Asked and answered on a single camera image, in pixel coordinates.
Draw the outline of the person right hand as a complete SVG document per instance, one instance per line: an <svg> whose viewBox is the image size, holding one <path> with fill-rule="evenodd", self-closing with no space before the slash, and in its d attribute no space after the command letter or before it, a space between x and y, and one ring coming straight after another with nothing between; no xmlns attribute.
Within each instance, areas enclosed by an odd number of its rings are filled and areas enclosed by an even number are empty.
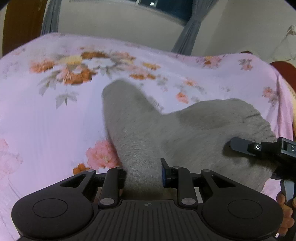
<svg viewBox="0 0 296 241"><path fill-rule="evenodd" d="M283 221L277 233L279 235L285 235L288 229L294 225L295 219L292 218L292 208L285 205L285 196L282 194L282 192L277 194L276 201L281 206L283 211Z"/></svg>

